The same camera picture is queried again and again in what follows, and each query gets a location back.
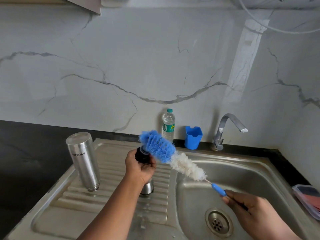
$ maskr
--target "clear plastic bottle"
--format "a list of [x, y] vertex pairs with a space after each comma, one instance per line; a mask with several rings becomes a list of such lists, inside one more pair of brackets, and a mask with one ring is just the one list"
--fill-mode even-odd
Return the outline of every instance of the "clear plastic bottle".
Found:
[[174, 123], [176, 118], [172, 113], [172, 109], [167, 109], [167, 113], [163, 116], [162, 137], [168, 141], [174, 141]]

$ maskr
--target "cabinet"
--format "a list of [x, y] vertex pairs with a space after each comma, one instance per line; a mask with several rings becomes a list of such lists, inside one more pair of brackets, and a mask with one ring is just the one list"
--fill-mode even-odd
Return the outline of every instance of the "cabinet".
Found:
[[87, 10], [100, 13], [101, 0], [0, 0], [0, 3], [39, 3], [39, 4], [68, 4], [73, 3]]

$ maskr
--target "transparent plastic box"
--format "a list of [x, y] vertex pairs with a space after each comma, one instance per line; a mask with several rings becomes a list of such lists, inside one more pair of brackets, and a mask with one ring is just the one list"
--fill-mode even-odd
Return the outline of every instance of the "transparent plastic box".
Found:
[[320, 193], [311, 185], [297, 184], [292, 187], [294, 194], [304, 205], [308, 212], [318, 221], [320, 221], [320, 211], [314, 207], [305, 195], [318, 197], [320, 201]]

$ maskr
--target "left forearm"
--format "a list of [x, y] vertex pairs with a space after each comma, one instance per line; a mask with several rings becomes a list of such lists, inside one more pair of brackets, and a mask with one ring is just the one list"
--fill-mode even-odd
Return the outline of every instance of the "left forearm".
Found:
[[125, 240], [143, 183], [125, 176], [78, 240]]

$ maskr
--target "faucet spout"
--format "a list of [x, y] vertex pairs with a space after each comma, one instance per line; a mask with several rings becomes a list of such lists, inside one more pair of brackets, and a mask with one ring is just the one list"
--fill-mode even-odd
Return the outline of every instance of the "faucet spout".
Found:
[[239, 129], [240, 132], [248, 132], [248, 129], [244, 126], [244, 124], [241, 123], [240, 120], [238, 120], [238, 118], [234, 114], [226, 113], [221, 118], [217, 133], [213, 138], [213, 144], [211, 148], [215, 151], [221, 151], [223, 149], [222, 133], [228, 119], [230, 119], [235, 124], [235, 126]]

